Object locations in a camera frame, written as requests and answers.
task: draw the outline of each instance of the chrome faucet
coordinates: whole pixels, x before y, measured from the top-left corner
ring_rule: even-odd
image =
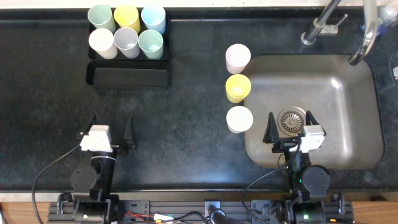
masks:
[[[329,5],[323,10],[321,15],[314,19],[308,32],[301,36],[304,44],[311,45],[316,41],[317,36],[326,26],[326,20],[330,14],[336,9],[341,0],[332,0]],[[377,6],[376,0],[363,0],[363,10],[365,14],[365,32],[364,38],[359,46],[359,49],[349,59],[350,65],[358,64],[369,53],[374,43],[377,34]]]

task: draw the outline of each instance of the faucet handle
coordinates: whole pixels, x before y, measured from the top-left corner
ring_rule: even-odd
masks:
[[[319,35],[336,35],[338,33],[338,26],[348,17],[347,14],[336,25],[325,25]]]

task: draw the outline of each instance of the sink drain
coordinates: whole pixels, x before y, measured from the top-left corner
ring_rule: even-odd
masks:
[[[289,136],[295,136],[304,127],[305,112],[296,106],[288,107],[279,113],[279,128]]]

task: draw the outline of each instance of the faucet base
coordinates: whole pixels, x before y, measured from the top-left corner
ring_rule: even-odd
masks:
[[[307,41],[304,38],[305,36],[305,32],[301,35],[301,41],[305,44],[305,45],[313,45],[315,43],[315,41],[317,40],[316,38],[313,41]]]

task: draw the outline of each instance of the stainless steel sink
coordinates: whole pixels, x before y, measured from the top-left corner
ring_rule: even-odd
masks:
[[[312,164],[335,169],[377,165],[384,144],[373,73],[367,63],[351,66],[347,59],[346,55],[265,55],[250,61],[244,74],[252,89],[244,105],[254,122],[245,135],[246,151],[256,164],[277,167],[279,155],[262,142],[268,113],[284,118],[276,122],[280,136],[288,136],[299,132],[304,122],[300,119],[305,119],[294,106],[310,110],[327,132],[321,148],[309,152]]]

